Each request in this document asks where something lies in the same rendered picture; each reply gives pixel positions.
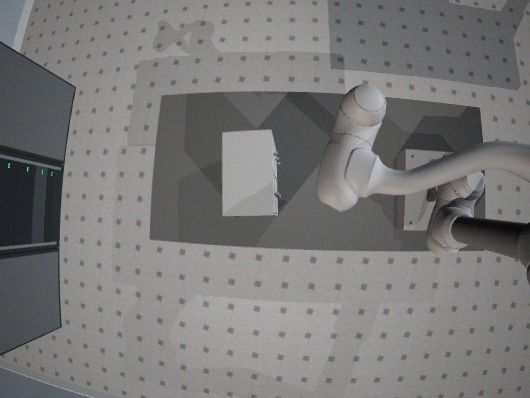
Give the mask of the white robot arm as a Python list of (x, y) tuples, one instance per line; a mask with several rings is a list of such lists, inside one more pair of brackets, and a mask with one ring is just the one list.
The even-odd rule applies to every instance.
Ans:
[(426, 200), (436, 201), (426, 232), (431, 252), (449, 257), (471, 245), (515, 258), (526, 266), (530, 285), (530, 222), (470, 214), (485, 187), (481, 171), (501, 169), (530, 183), (530, 144), (484, 142), (414, 169), (393, 170), (371, 151), (385, 111), (385, 96), (378, 88), (361, 84), (345, 95), (318, 172), (320, 201), (344, 211), (372, 194), (408, 195), (428, 189)]

